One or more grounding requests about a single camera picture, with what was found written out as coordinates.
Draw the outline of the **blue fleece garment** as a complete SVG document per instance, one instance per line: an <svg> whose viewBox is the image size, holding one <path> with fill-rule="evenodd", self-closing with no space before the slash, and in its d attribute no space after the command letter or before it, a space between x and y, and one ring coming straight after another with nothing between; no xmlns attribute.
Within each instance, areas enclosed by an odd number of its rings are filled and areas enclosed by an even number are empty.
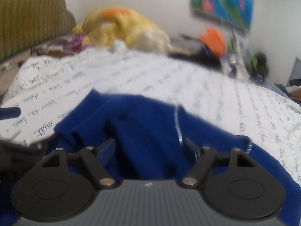
<svg viewBox="0 0 301 226"><path fill-rule="evenodd" d="M1 121L20 114L20 108L3 108ZM56 148L77 153L112 138L115 153L105 170L117 186L98 191L93 202L75 216L33 221L20 216L11 202L12 188L25 174L1 181L1 225L300 225L300 186L280 163L247 136L227 133L182 107L93 90L55 125L53 134L57 139L46 156ZM182 187L181 179L192 168L182 151L184 139L219 153L233 148L246 152L284 186L286 199L278 216L230 218L212 209L197 190Z"/></svg>

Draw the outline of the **white script-printed bed sheet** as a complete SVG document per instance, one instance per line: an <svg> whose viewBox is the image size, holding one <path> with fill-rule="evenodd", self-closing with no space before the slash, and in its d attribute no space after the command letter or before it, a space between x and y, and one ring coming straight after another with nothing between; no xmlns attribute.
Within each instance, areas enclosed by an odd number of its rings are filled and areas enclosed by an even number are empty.
<svg viewBox="0 0 301 226"><path fill-rule="evenodd" d="M128 50L121 42L113 50L26 60L2 103L21 114L1 121L1 137L27 146L50 136L92 89L180 105L227 132L249 136L300 182L298 104L190 62Z"/></svg>

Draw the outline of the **green plastic item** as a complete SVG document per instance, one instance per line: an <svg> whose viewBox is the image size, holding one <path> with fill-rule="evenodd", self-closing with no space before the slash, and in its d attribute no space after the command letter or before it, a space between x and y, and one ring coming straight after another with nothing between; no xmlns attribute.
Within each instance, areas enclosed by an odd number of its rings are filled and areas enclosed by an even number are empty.
<svg viewBox="0 0 301 226"><path fill-rule="evenodd" d="M250 62L252 70L257 70L258 60L256 59L256 57L250 57L249 62Z"/></svg>

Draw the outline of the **grey monitor screen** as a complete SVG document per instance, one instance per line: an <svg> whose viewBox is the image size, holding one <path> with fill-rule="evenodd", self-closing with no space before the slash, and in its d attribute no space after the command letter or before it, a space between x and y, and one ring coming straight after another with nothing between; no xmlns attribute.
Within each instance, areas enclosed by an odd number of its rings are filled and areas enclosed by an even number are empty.
<svg viewBox="0 0 301 226"><path fill-rule="evenodd" d="M292 71L286 83L286 86L290 85L291 80L297 80L301 77L301 59L299 57L295 58Z"/></svg>

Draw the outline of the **purple cloth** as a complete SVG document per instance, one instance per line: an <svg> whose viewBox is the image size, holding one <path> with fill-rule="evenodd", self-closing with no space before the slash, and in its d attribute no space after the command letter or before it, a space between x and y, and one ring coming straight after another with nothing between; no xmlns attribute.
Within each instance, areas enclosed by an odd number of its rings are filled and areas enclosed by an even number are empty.
<svg viewBox="0 0 301 226"><path fill-rule="evenodd" d="M87 48L86 45L83 45L83 40L86 37L86 34L75 35L72 39L70 50L72 52L81 52Z"/></svg>

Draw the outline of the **orange garment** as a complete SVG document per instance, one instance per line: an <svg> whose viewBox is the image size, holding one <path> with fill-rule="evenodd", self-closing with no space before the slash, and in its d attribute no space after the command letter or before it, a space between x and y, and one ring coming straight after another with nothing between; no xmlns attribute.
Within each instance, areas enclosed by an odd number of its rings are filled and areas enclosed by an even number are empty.
<svg viewBox="0 0 301 226"><path fill-rule="evenodd" d="M215 28L206 28L206 33L197 37L216 57L221 57L226 51L226 42L222 34Z"/></svg>

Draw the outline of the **beige quilted headboard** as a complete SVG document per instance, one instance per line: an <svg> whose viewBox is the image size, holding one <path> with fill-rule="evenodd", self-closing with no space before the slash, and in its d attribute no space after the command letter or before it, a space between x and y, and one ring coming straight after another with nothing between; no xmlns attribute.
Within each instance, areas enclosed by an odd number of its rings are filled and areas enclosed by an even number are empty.
<svg viewBox="0 0 301 226"><path fill-rule="evenodd" d="M65 0L1 0L1 60L74 27Z"/></svg>

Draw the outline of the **yellow orange quilt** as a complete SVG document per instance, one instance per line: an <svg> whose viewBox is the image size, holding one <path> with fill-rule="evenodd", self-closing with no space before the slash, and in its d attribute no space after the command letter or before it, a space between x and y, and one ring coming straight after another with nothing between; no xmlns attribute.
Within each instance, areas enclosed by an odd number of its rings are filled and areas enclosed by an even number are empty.
<svg viewBox="0 0 301 226"><path fill-rule="evenodd" d="M85 35L84 46L112 48L115 40L122 41L128 49L163 55L189 52L171 44L168 34L140 13L124 8L110 7L90 12L73 30Z"/></svg>

